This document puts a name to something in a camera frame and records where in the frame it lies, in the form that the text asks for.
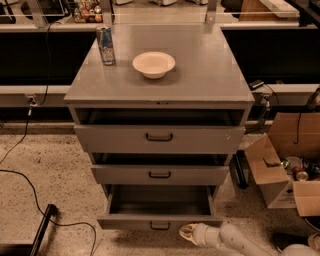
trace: brown cardboard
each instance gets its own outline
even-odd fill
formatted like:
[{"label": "brown cardboard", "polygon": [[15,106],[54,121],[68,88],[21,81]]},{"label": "brown cardboard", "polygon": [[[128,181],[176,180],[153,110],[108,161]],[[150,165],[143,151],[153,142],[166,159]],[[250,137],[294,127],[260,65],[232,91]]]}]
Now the brown cardboard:
[{"label": "brown cardboard", "polygon": [[292,182],[282,166],[265,163],[279,164],[288,156],[319,161],[320,113],[278,113],[268,134],[245,154],[268,208],[297,207],[300,216],[320,216],[319,181]]}]

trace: speckled floor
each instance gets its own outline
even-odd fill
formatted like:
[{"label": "speckled floor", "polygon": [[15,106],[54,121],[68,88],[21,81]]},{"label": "speckled floor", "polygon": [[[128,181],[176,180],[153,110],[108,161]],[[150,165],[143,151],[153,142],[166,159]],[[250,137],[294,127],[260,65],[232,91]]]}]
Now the speckled floor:
[{"label": "speckled floor", "polygon": [[[0,135],[0,159],[21,137],[14,130]],[[95,256],[222,255],[213,248],[198,248],[173,231],[102,230],[96,216],[103,215],[104,193],[91,174],[88,156],[72,133],[28,134],[0,169],[25,174],[37,191],[41,209],[45,211],[49,203],[58,207],[59,223],[92,224],[97,232]],[[271,255],[279,255],[270,242],[274,231],[316,233],[298,217],[295,209],[267,209],[250,174],[249,185],[247,189],[240,189],[234,172],[230,172],[217,195],[216,214],[236,225]],[[0,243],[32,243],[41,217],[27,181],[16,174],[0,173]],[[54,227],[49,224],[39,254],[89,255],[93,237],[87,225]]]}]

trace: gray countertop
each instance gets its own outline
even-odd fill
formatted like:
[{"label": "gray countertop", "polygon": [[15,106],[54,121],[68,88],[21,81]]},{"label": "gray countertop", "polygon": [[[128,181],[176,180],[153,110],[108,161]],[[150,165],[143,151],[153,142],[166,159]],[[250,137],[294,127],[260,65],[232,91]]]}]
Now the gray countertop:
[{"label": "gray countertop", "polygon": [[[94,42],[66,103],[87,101],[252,102],[253,97],[218,25],[114,25],[116,64],[104,66]],[[133,59],[148,51],[170,54],[175,68],[150,80]]]}]

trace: power cord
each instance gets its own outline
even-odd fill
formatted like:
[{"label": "power cord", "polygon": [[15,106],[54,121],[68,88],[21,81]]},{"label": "power cord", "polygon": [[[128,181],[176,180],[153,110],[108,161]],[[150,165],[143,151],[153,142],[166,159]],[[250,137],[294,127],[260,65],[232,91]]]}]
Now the power cord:
[{"label": "power cord", "polygon": [[29,121],[30,121],[30,118],[31,118],[31,113],[32,113],[32,106],[30,106],[29,108],[29,111],[28,111],[28,115],[27,115],[27,121],[26,121],[26,126],[24,128],[24,134],[22,136],[22,138],[12,147],[10,148],[7,153],[4,155],[4,157],[1,159],[0,161],[0,165],[3,163],[3,161],[7,158],[7,156],[9,155],[9,153],[16,147],[18,146],[24,139],[25,137],[27,136],[27,133],[28,133],[28,125],[29,125]]},{"label": "power cord", "polygon": [[[37,209],[39,210],[39,212],[40,212],[44,217],[46,217],[45,213],[41,210],[41,208],[40,208],[40,206],[39,206],[36,189],[34,188],[33,184],[31,183],[31,181],[29,180],[29,178],[28,178],[25,174],[23,174],[23,173],[21,173],[21,172],[13,171],[13,170],[4,170],[4,169],[0,169],[0,172],[17,174],[17,175],[21,175],[23,178],[25,178],[25,179],[27,180],[27,182],[29,183],[29,185],[31,186],[31,188],[32,188]],[[90,252],[90,256],[93,256],[94,246],[95,246],[95,244],[96,244],[96,239],[97,239],[96,229],[94,228],[93,225],[91,225],[91,224],[88,223],[88,222],[76,222],[76,223],[70,223],[70,224],[59,224],[59,223],[57,223],[57,222],[55,222],[55,221],[53,221],[53,220],[51,220],[51,219],[50,219],[50,222],[53,223],[53,224],[56,225],[56,226],[59,226],[59,227],[70,227],[70,226],[76,226],[76,225],[87,225],[87,226],[91,227],[92,230],[93,230],[94,239],[93,239],[93,245],[92,245],[92,249],[91,249],[91,252]]]},{"label": "power cord", "polygon": [[[304,111],[309,111],[311,104],[312,104],[313,101],[316,99],[316,97],[319,95],[319,93],[320,93],[320,85],[319,85],[318,88],[315,90],[315,92],[313,92],[313,93],[310,95],[310,97],[308,98],[307,103],[306,103],[306,105],[304,106]],[[293,144],[296,144],[296,145],[299,143],[301,116],[302,116],[302,112],[300,112],[299,118],[298,118],[297,138],[296,138],[296,141],[293,142]]]}]

